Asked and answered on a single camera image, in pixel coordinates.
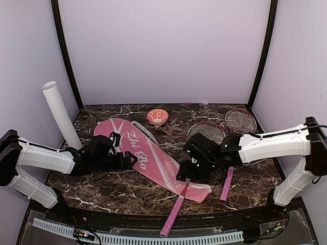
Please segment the pink racket bag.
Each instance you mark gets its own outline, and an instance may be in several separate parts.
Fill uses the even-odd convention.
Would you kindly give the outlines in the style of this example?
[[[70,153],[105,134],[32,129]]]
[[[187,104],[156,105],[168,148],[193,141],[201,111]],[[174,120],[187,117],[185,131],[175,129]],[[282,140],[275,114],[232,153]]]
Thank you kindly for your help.
[[[153,134],[140,123],[120,118],[107,119],[95,127],[94,136],[108,137],[112,132],[121,136],[115,150],[129,151],[137,157],[133,166],[135,171],[177,195],[186,189],[185,197],[197,203],[203,202],[211,193],[209,185],[177,180],[179,164],[160,148]]]

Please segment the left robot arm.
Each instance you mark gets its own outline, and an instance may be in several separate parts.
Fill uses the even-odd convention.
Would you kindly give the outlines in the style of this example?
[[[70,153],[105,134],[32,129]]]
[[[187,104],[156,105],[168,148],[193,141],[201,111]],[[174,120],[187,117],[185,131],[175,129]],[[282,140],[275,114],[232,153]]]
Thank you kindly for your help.
[[[121,136],[94,136],[81,149],[67,147],[63,150],[38,145],[20,138],[9,130],[1,138],[1,186],[12,188],[28,199],[52,211],[60,222],[72,219],[72,211],[60,191],[45,186],[22,169],[32,166],[54,170],[70,176],[81,177],[98,171],[131,169],[137,157],[131,152],[118,152]]]

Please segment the white shuttlecock tube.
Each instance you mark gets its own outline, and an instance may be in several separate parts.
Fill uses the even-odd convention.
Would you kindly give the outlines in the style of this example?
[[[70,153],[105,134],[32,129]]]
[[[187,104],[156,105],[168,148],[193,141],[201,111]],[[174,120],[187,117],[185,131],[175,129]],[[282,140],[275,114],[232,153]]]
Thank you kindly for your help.
[[[82,143],[69,117],[68,111],[57,86],[57,82],[47,82],[42,86],[41,90],[67,145],[77,150],[81,149]]]

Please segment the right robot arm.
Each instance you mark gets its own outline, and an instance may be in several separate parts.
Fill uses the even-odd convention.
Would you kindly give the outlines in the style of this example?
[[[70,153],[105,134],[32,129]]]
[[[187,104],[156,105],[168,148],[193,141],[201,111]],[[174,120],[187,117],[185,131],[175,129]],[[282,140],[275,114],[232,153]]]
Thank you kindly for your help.
[[[326,135],[314,117],[293,128],[264,134],[220,136],[201,130],[188,137],[183,150],[190,160],[180,164],[177,179],[206,184],[217,169],[228,169],[267,158],[301,156],[296,168],[269,193],[261,209],[263,220],[270,222],[314,179],[326,175]]]

